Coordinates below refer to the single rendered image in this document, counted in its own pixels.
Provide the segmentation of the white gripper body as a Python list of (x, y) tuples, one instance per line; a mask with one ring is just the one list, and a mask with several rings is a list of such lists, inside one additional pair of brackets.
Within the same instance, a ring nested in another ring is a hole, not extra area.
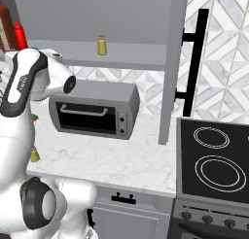
[(62, 61), (62, 55), (54, 50), (47, 49), (46, 54), (49, 55), (50, 57), (54, 58), (58, 62)]

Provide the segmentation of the yellow shaker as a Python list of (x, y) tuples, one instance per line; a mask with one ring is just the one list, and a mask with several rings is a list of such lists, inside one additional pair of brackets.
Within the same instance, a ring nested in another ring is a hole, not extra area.
[(37, 151), (36, 148), (33, 148), (33, 151), (31, 153), (31, 157), (30, 157), (30, 160), (32, 162), (38, 162), (40, 160), (40, 156), (39, 156), (39, 153)]
[(107, 46), (106, 46), (106, 40), (105, 40), (104, 35), (97, 36), (97, 53), (99, 55), (107, 54)]

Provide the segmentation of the brown condiment bottle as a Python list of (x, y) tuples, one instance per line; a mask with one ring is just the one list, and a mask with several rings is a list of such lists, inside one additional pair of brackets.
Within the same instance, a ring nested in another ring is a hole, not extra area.
[(0, 1), (0, 48), (3, 52), (16, 51), (18, 44), (10, 10)]

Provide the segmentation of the grey cabinet door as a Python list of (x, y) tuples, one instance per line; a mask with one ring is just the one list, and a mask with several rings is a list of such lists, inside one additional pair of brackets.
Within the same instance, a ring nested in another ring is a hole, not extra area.
[(168, 141), (171, 114), (174, 107), (177, 85), (182, 36), (188, 0), (171, 0), (169, 30), (167, 37), (166, 61), (164, 67), (164, 83), (160, 113), (159, 144)]

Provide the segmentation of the grey toaster oven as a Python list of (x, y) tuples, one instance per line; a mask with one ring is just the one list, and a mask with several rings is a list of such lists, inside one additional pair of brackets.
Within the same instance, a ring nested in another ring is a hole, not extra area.
[(50, 97), (59, 132), (128, 140), (139, 111), (136, 84), (78, 80), (69, 94)]

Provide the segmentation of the grey drawer front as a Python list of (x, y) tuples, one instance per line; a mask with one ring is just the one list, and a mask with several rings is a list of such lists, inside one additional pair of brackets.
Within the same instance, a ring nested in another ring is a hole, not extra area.
[[(155, 194), (142, 193), (133, 190), (123, 190), (118, 188), (107, 188), (107, 187), (97, 187), (98, 192), (98, 202), (104, 202), (107, 204), (113, 204), (115, 206), (124, 206), (129, 208), (134, 208), (138, 210), (152, 211), (162, 214), (170, 214), (173, 198), (159, 196)], [(136, 199), (136, 204), (125, 204), (111, 200), (111, 196), (115, 195), (117, 192), (121, 193), (121, 196), (129, 197), (133, 194), (133, 198)]]

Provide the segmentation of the grey base cupboard door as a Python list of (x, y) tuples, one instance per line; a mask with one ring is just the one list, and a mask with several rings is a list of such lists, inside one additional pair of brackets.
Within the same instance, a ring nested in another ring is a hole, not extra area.
[(166, 239), (170, 216), (127, 208), (94, 207), (92, 220), (99, 239)]

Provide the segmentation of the black hob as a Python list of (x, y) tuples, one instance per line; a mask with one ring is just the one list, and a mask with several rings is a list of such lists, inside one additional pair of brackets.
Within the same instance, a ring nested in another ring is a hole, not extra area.
[(249, 204), (249, 125), (178, 119), (177, 194)]

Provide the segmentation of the grey wall cabinet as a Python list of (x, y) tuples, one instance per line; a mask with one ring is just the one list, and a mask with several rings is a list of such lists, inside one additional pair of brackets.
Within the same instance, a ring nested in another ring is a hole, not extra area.
[[(163, 71), (171, 0), (2, 0), (30, 47), (67, 65)], [(104, 35), (107, 54), (97, 53)]]

